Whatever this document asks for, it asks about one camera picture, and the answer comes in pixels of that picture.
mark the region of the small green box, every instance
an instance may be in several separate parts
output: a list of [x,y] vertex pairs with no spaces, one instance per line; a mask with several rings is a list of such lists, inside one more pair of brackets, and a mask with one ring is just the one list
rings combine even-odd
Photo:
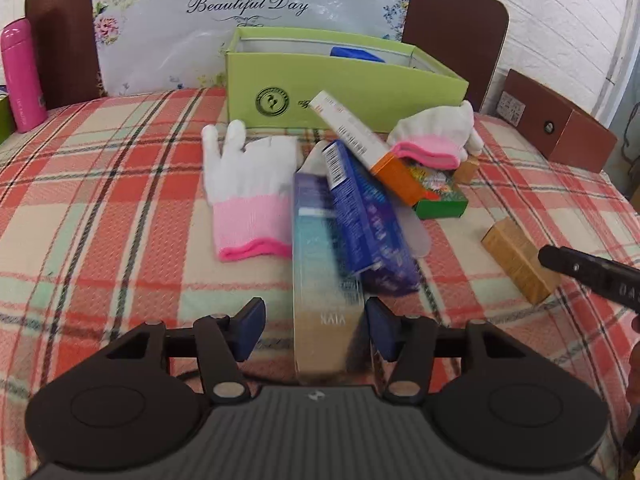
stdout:
[[[360,48],[384,63],[330,56]],[[468,83],[413,45],[359,34],[238,27],[226,51],[228,117],[248,127],[326,128],[308,108],[325,90],[369,128],[390,132],[425,108],[458,106]]]
[[460,191],[458,184],[453,182],[452,176],[419,164],[409,165],[409,171],[430,192],[430,198],[423,198],[414,207],[420,220],[462,216],[469,200]]
[[5,142],[15,129],[14,115],[9,106],[9,96],[0,95],[0,144]]

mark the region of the circular black logo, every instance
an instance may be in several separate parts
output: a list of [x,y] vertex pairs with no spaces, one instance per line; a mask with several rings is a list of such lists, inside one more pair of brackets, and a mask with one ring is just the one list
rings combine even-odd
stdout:
[[255,107],[262,115],[275,117],[289,108],[289,96],[282,88],[265,88],[256,96]]

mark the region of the pink trim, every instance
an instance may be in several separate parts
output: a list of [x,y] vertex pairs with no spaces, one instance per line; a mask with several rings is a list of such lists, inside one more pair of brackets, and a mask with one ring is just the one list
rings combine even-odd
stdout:
[[458,147],[439,136],[425,135],[401,140],[391,148],[391,152],[436,170],[455,170],[460,165]]
[[261,195],[215,203],[213,239],[224,262],[258,254],[291,258],[290,197]]

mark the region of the pink bottle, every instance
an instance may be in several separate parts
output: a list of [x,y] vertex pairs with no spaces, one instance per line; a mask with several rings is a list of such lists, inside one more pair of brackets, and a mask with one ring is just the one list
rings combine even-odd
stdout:
[[47,119],[29,20],[16,20],[2,30],[0,51],[15,124],[20,133],[28,132]]

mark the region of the checkered fabric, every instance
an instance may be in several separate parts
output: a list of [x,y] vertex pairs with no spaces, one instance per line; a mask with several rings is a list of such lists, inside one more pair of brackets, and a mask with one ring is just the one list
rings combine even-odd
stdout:
[[[30,395],[143,320],[190,325],[207,314],[234,314],[261,296],[267,328],[244,369],[293,378],[290,262],[259,256],[222,264],[212,250],[200,130],[225,120],[224,103],[221,89],[105,98],[61,108],[0,145],[5,479],[37,467],[24,431]],[[476,129],[486,147],[478,178],[464,187],[467,211],[424,223],[433,247],[419,262],[422,290],[386,300],[396,312],[427,313],[452,326],[487,318],[590,384],[612,413],[594,466],[614,478],[629,411],[632,314],[569,278],[532,306],[480,240],[511,216],[539,246],[566,245],[638,266],[638,216],[604,175],[549,164],[499,120],[479,116]],[[298,136],[305,155],[332,136],[286,134]],[[174,372],[192,367],[183,362]],[[438,360],[432,389],[457,373],[456,360]]]

